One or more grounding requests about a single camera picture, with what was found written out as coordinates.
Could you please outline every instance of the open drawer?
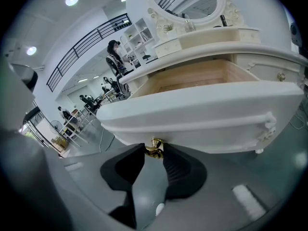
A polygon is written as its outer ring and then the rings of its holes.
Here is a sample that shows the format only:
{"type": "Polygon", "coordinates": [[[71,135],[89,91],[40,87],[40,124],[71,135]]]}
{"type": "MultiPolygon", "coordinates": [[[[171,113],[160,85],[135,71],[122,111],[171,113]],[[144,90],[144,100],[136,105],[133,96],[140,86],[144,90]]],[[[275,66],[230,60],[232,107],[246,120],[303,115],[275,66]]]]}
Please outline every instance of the open drawer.
{"type": "Polygon", "coordinates": [[[291,82],[263,81],[214,60],[160,72],[129,99],[103,105],[97,118],[124,144],[151,138],[209,153],[265,148],[303,97],[291,82]]]}
{"type": "Polygon", "coordinates": [[[226,60],[213,60],[170,69],[151,77],[130,98],[164,91],[259,78],[226,60]]]}

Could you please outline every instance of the wire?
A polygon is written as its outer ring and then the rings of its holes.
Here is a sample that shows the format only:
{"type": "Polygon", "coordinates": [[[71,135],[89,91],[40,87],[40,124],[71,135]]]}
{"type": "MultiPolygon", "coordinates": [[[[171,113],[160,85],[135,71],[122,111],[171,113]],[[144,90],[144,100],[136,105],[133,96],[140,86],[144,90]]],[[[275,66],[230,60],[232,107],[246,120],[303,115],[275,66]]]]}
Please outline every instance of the wire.
{"type": "Polygon", "coordinates": [[[294,127],[296,130],[301,130],[303,127],[305,127],[306,122],[305,122],[305,119],[298,113],[298,111],[296,111],[296,114],[297,114],[297,115],[295,115],[295,117],[296,117],[298,120],[300,120],[300,121],[303,123],[303,125],[302,125],[300,128],[297,128],[296,126],[294,126],[294,125],[292,124],[292,122],[290,122],[290,124],[291,124],[291,126],[294,127]]]}
{"type": "Polygon", "coordinates": [[[306,112],[306,105],[308,104],[308,102],[307,102],[307,99],[304,99],[302,102],[301,102],[301,104],[299,105],[299,110],[301,111],[301,112],[303,112],[304,113],[304,115],[305,116],[302,116],[302,115],[300,115],[299,113],[298,113],[298,110],[296,111],[296,115],[295,115],[295,117],[298,119],[298,120],[300,120],[302,123],[303,123],[303,125],[300,127],[300,128],[297,128],[296,126],[294,126],[293,124],[292,124],[292,122],[290,121],[289,123],[291,124],[291,126],[292,127],[294,127],[296,130],[301,130],[302,128],[304,128],[304,127],[306,127],[307,126],[307,128],[306,129],[308,129],[308,114],[307,114],[307,112],[306,112]]]}
{"type": "Polygon", "coordinates": [[[102,144],[102,140],[103,140],[104,131],[105,131],[105,128],[103,127],[102,138],[101,138],[101,142],[100,142],[100,153],[102,153],[101,144],[102,144]]]}
{"type": "Polygon", "coordinates": [[[109,144],[108,148],[106,149],[106,151],[109,149],[109,147],[110,147],[110,145],[111,145],[112,141],[114,141],[114,139],[115,139],[115,136],[112,138],[112,140],[111,140],[111,142],[110,142],[110,144],[109,144]]]}

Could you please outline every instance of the drawer knob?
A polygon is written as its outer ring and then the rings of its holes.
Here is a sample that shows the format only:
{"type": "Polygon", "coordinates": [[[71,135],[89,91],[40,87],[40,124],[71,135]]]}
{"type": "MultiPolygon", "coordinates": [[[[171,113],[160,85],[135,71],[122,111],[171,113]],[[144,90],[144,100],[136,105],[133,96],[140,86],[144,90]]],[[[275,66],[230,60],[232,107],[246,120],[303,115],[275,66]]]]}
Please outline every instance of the drawer knob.
{"type": "Polygon", "coordinates": [[[284,73],[279,73],[279,74],[277,75],[277,79],[278,79],[279,81],[285,81],[285,74],[284,74],[284,73]]]}

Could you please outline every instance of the white shelving unit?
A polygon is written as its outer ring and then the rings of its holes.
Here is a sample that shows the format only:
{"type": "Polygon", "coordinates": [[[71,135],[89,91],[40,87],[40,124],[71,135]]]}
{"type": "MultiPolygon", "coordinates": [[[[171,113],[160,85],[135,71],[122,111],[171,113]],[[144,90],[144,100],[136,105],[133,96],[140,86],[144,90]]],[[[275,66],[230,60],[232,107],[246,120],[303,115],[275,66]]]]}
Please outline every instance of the white shelving unit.
{"type": "Polygon", "coordinates": [[[155,40],[143,18],[125,30],[120,40],[126,55],[135,57],[134,64],[137,62],[141,65],[146,64],[147,61],[142,58],[145,55],[151,56],[149,60],[156,56],[153,49],[155,40]]]}

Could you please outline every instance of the drawer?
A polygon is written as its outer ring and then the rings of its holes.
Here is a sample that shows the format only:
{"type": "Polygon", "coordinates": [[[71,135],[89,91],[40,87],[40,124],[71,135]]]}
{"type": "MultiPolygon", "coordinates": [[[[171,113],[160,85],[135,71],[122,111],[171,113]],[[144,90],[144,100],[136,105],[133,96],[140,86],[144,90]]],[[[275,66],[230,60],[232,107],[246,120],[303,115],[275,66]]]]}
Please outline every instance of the drawer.
{"type": "Polygon", "coordinates": [[[178,39],[168,41],[164,44],[161,44],[155,47],[155,51],[156,51],[158,58],[169,55],[171,53],[174,53],[180,50],[182,50],[182,48],[181,48],[181,44],[178,39]]]}
{"type": "Polygon", "coordinates": [[[241,42],[261,43],[259,31],[249,29],[239,29],[239,37],[241,42]]]}
{"type": "Polygon", "coordinates": [[[303,98],[292,82],[261,81],[236,64],[187,64],[150,77],[127,100],[103,105],[97,118],[122,143],[151,138],[207,153],[265,148],[303,98]]]}
{"type": "Polygon", "coordinates": [[[234,62],[241,68],[249,70],[261,80],[297,82],[300,65],[285,59],[256,55],[236,54],[234,62]]]}
{"type": "Polygon", "coordinates": [[[171,90],[231,82],[259,81],[225,60],[213,60],[169,69],[149,78],[130,99],[171,90]]]}

